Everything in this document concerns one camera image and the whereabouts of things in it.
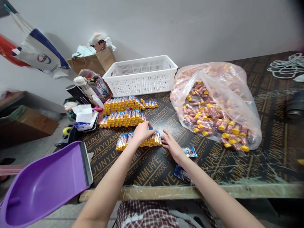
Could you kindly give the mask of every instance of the cardboard box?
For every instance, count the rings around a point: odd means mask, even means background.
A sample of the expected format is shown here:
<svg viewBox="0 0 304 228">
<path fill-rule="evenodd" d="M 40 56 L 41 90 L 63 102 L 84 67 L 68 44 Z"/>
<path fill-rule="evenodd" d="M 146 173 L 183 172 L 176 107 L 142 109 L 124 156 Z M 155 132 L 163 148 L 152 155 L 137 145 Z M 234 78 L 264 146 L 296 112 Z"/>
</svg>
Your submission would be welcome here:
<svg viewBox="0 0 304 228">
<path fill-rule="evenodd" d="M 105 72 L 115 62 L 111 47 L 106 47 L 104 50 L 97 52 L 95 55 L 90 55 L 81 58 L 70 58 L 67 60 L 70 67 L 78 75 L 80 70 L 89 69 L 103 76 Z"/>
<path fill-rule="evenodd" d="M 24 105 L 0 112 L 0 141 L 18 144 L 51 136 L 59 123 Z"/>
</svg>

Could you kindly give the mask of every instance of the blue logo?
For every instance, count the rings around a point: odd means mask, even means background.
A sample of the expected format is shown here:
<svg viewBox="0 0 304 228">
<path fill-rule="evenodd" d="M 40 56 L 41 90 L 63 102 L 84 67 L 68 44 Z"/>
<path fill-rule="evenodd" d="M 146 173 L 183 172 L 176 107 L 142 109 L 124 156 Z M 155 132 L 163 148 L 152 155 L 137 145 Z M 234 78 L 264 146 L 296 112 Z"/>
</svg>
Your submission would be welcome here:
<svg viewBox="0 0 304 228">
<path fill-rule="evenodd" d="M 39 54 L 37 56 L 37 60 L 39 62 L 42 62 L 42 63 L 45 63 L 45 64 L 50 64 L 51 63 L 51 59 L 46 54 Z"/>
</svg>

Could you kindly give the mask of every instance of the white plastic basket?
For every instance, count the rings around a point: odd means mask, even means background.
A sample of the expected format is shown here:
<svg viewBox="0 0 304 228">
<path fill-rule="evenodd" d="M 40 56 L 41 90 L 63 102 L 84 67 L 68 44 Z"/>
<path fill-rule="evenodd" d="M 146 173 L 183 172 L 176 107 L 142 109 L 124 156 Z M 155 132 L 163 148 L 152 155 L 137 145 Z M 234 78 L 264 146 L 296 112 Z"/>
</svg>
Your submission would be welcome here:
<svg viewBox="0 0 304 228">
<path fill-rule="evenodd" d="M 176 64 L 161 55 L 113 63 L 102 78 L 113 97 L 123 97 L 171 91 L 176 71 Z"/>
</svg>

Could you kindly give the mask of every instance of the white tote bag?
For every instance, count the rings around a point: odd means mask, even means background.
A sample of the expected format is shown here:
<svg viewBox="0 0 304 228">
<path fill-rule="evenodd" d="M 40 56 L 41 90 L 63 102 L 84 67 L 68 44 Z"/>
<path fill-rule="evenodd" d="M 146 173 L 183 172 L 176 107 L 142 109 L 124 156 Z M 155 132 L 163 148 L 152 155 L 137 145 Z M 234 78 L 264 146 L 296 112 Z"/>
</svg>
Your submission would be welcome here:
<svg viewBox="0 0 304 228">
<path fill-rule="evenodd" d="M 26 35 L 25 41 L 18 48 L 13 49 L 13 56 L 54 79 L 67 76 L 67 69 L 70 66 L 50 41 L 38 29 L 30 26 L 18 13 L 10 12 L 10 15 Z"/>
</svg>

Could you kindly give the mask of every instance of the white wall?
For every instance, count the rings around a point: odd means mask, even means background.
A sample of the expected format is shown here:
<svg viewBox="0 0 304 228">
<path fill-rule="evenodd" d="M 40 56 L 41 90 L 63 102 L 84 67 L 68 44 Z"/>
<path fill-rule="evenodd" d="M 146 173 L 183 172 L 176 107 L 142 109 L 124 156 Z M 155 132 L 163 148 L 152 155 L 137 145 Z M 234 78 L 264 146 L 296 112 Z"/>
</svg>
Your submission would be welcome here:
<svg viewBox="0 0 304 228">
<path fill-rule="evenodd" d="M 118 61 L 167 54 L 179 66 L 228 61 L 300 48 L 299 16 L 288 0 L 10 0 L 65 58 L 97 31 L 117 46 Z M 20 33 L 10 17 L 1 34 Z M 0 58 L 0 82 L 52 101 L 60 109 L 71 84 Z"/>
</svg>

